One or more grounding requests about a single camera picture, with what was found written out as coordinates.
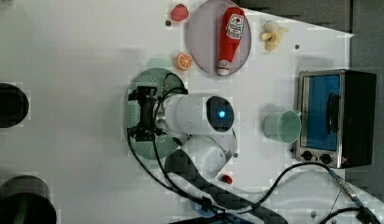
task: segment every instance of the blue light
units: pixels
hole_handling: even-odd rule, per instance
[[[226,116],[226,112],[224,112],[224,111],[220,111],[220,112],[219,112],[219,117],[220,117],[221,119],[223,119],[224,116]]]

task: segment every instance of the plate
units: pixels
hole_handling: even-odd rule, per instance
[[[189,26],[189,45],[194,61],[207,73],[218,74],[219,38],[221,20],[228,7],[238,7],[228,0],[209,0],[194,13]],[[230,64],[229,75],[238,71],[249,56],[251,34],[248,19],[235,57]]]

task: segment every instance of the label on bottle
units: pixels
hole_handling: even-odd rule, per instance
[[[218,67],[219,68],[229,69],[230,63],[227,60],[220,60],[219,63],[218,63]]]
[[[233,14],[226,26],[227,36],[232,39],[241,39],[244,29],[244,17]]]

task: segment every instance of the red object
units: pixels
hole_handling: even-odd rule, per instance
[[[244,11],[239,7],[229,7],[223,14],[218,61],[218,73],[221,76],[229,75],[230,63],[241,41],[244,20]]]
[[[229,175],[223,175],[220,178],[220,180],[223,181],[224,183],[228,184],[228,185],[231,185],[233,183],[233,179]]]
[[[173,21],[183,21],[189,16],[188,9],[183,5],[179,4],[172,9],[171,18]]]

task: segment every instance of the black cylinder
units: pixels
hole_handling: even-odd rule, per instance
[[[18,87],[0,83],[0,128],[9,128],[23,121],[29,111],[29,101]]]
[[[8,180],[0,188],[0,224],[55,224],[57,214],[49,196],[47,185],[34,176]]]

